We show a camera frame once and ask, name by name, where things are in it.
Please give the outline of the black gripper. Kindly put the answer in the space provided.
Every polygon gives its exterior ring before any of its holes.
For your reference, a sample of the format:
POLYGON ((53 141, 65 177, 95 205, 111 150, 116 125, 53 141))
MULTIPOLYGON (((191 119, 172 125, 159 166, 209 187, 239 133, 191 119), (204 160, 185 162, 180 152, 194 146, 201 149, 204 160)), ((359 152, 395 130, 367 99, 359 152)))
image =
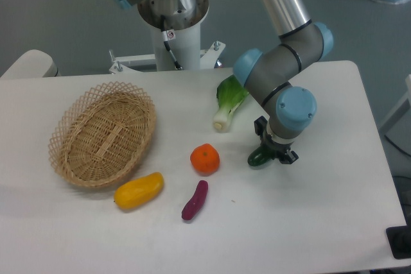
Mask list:
POLYGON ((298 154, 291 150, 291 145, 295 138, 285 139, 276 135, 271 128, 267 127, 267 120, 260 116, 254 121, 255 134, 261 139, 261 145, 266 146, 270 151, 276 152, 278 160, 282 164, 293 164, 299 159, 298 154))

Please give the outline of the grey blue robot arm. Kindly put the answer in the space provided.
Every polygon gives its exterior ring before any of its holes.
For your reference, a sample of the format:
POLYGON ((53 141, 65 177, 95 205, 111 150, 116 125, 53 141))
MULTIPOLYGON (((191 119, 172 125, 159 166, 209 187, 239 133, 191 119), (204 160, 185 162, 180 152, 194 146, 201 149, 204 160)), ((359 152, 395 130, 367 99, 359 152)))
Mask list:
MULTIPOLYGON (((208 0, 115 0, 122 8, 136 6, 152 36, 158 71, 198 70, 205 60, 200 52, 200 24, 209 10, 208 0)), ((240 87, 259 103, 265 115, 255 120, 259 147, 248 158, 256 167, 270 159, 294 163, 291 149, 317 111, 313 94, 294 87, 290 80, 326 56, 333 35, 322 23, 311 21, 302 0, 263 0, 280 43, 264 53, 250 49, 234 64, 240 87)))

